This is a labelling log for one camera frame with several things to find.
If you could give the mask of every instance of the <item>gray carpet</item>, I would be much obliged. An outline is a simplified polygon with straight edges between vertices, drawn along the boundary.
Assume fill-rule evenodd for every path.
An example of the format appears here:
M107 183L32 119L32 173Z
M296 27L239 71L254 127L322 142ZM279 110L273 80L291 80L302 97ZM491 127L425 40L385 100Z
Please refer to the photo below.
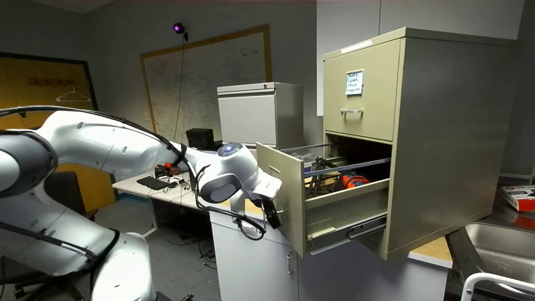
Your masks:
M148 203L121 199L101 208L96 215L96 222L121 232L143 234L151 229L152 213ZM187 294L195 295L194 301L220 301L217 271L203 265L205 261L200 258L197 244L176 246L167 240L180 242L178 235L170 228L160 228L147 238L155 289L175 301L182 300ZM84 276L76 280L75 285L86 301L90 301L89 277ZM15 300L13 286L6 285L2 301ZM42 300L73 299L65 292L53 289Z

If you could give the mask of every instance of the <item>filing cabinet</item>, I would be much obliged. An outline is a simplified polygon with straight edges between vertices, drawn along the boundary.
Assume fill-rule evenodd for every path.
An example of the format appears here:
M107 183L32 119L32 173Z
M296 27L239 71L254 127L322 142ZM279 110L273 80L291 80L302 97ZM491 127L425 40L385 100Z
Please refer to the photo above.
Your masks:
M396 258L490 214L522 45L401 28L324 55L321 155L369 184L309 197L292 150L257 145L282 179L281 233L296 252L359 240Z

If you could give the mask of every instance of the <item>sink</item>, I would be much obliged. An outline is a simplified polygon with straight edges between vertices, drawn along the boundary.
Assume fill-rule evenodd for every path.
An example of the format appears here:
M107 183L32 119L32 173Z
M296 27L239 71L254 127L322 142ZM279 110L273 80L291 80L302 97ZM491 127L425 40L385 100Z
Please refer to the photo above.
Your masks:
M480 222L465 229L485 272L535 283L535 232Z

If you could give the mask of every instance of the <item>computer keyboard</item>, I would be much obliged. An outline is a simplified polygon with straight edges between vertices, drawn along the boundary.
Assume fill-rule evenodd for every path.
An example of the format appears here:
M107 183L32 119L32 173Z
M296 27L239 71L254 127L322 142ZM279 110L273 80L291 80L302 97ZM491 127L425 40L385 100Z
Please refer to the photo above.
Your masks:
M169 183L169 182L164 182L162 180L159 180L159 179L151 177L151 176L139 179L136 182L138 182L139 184L144 185L144 186L146 186L146 187L148 187L148 188L150 188L152 190L160 190L160 189L166 188L169 185L171 185L171 183Z

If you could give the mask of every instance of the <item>gray wall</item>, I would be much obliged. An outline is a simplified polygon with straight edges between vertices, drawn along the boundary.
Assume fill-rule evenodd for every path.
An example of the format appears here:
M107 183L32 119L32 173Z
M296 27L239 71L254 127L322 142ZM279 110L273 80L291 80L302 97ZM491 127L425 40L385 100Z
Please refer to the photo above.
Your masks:
M318 1L318 115L323 115L323 67L319 64L324 53L405 26L516 39L523 3L523 0Z
M179 45L173 23L184 23L190 42L269 24L273 80L303 86L305 140L321 140L315 106L315 2L119 0L88 18L102 62L94 80L99 107L148 128L139 54Z
M524 41L524 53L502 172L531 175L535 164L535 1L528 0L524 4L518 39Z
M0 1L0 51L93 60L85 16L28 0Z

